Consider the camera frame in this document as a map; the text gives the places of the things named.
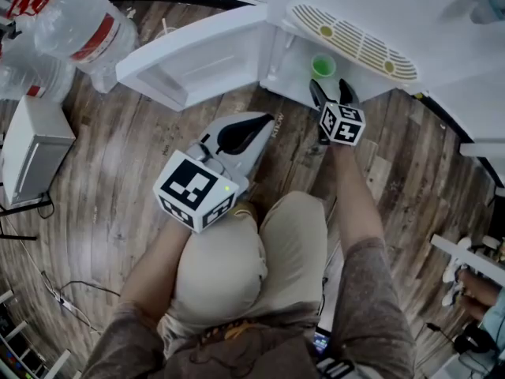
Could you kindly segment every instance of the white shelf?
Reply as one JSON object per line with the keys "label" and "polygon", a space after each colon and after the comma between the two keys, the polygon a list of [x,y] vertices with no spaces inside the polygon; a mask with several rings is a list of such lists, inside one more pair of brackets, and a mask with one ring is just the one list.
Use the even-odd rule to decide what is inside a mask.
{"label": "white shelf", "polygon": [[284,50],[279,68],[275,72],[271,71],[267,78],[261,81],[261,86],[316,109],[309,91],[309,82],[312,75],[312,57],[320,52],[331,55],[337,64],[334,76],[336,88],[338,88],[339,80],[344,79],[354,89],[360,101],[378,96],[398,86],[394,81],[381,77],[334,51],[300,36],[294,36],[292,44]]}

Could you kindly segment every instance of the white refrigerator door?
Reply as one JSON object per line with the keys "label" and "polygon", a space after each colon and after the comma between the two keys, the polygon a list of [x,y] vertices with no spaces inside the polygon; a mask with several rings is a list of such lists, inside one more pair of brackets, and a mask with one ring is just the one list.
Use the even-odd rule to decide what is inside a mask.
{"label": "white refrigerator door", "polygon": [[266,77],[275,26],[267,5],[205,18],[143,45],[116,66],[118,80],[175,111]]}

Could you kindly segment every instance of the sneaker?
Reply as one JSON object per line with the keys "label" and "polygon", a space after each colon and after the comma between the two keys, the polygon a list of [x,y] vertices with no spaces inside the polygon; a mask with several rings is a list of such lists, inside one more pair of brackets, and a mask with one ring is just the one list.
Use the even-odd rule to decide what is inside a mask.
{"label": "sneaker", "polygon": [[[467,250],[472,246],[472,239],[470,237],[464,237],[458,242],[458,246],[461,246],[463,249]],[[452,256],[449,264],[443,272],[442,281],[444,283],[456,281],[456,274],[463,264],[463,261],[461,261],[459,258]]]}
{"label": "sneaker", "polygon": [[460,282],[453,283],[451,289],[442,298],[442,306],[448,307],[456,303],[456,298],[463,290],[463,284]]}

